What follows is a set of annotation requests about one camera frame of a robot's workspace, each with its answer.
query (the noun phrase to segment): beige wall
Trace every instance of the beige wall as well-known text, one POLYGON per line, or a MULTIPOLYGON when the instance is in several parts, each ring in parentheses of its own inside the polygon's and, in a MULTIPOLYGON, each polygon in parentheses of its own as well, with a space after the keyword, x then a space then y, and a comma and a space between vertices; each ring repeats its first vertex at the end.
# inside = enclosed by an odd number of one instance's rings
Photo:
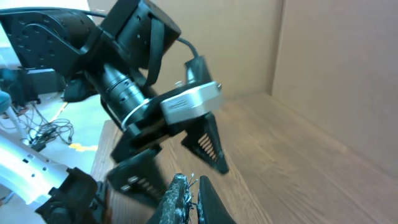
POLYGON ((397 12, 396 0, 287 0, 273 87, 281 102, 396 177, 397 12))
MULTIPOLYGON (((91 9, 109 10, 115 1, 88 0, 91 9)), ((157 0, 189 40, 206 57, 223 93, 235 97, 271 92, 282 0, 157 0)), ((160 93, 183 80, 189 49, 175 43, 162 62, 155 89, 160 93)))

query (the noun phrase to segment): black strap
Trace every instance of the black strap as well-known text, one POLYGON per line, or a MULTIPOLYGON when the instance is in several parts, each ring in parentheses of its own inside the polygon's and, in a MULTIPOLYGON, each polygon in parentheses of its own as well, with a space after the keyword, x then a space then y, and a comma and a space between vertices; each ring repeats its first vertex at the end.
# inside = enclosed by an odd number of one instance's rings
POLYGON ((156 82, 162 65, 164 48, 164 23, 152 18, 151 26, 148 77, 144 87, 149 87, 156 82))

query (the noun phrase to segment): wooden surface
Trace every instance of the wooden surface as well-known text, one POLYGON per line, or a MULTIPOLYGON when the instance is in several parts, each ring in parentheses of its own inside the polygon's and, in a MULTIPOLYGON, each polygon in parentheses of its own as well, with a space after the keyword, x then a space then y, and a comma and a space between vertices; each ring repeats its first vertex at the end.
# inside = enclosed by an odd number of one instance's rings
POLYGON ((396 0, 286 0, 272 93, 395 178, 397 11, 396 0))
MULTIPOLYGON (((91 10, 108 11, 116 0, 88 0, 91 10)), ((282 0, 152 0, 180 27, 181 37, 204 55, 212 77, 227 98, 271 93, 282 0)), ((189 48, 174 43, 162 60, 158 93, 185 79, 189 48)))
MULTIPOLYGON (((157 160, 167 179, 207 175, 238 223, 398 223, 398 182, 272 97, 228 101, 215 114, 228 174, 184 149, 184 134, 164 142, 157 160)), ((106 122, 96 179, 112 168, 109 153, 119 137, 106 122)), ((111 205, 114 223, 144 223, 153 212, 116 194, 111 205)))

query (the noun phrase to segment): white floor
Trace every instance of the white floor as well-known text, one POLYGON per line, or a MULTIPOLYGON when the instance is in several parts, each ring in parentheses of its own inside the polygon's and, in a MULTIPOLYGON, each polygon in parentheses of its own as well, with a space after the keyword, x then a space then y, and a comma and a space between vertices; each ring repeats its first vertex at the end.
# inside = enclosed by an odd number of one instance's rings
MULTIPOLYGON (((40 95, 39 97, 42 100, 42 104, 37 105, 37 109, 47 120, 53 118, 64 104, 59 94, 52 93, 40 95)), ((32 110, 29 110, 27 115, 31 116, 32 110)), ((70 120, 75 130, 73 143, 78 143, 82 146, 98 145, 104 122, 110 119, 100 105, 99 95, 92 96, 82 102, 69 103, 58 118, 70 120)), ((34 121, 40 121, 36 114, 34 121)), ((5 127, 13 127, 9 119, 0 118, 0 122, 5 127)), ((15 129, 7 129, 6 131, 18 138, 18 133, 15 129)), ((78 167, 82 171, 90 173, 96 152, 76 151, 57 138, 49 142, 47 147, 40 153, 68 167, 78 167)), ((0 186, 0 198, 7 195, 7 193, 8 189, 0 186)), ((14 196, 8 204, 0 207, 0 224, 20 223, 42 224, 44 222, 21 198, 14 196)))

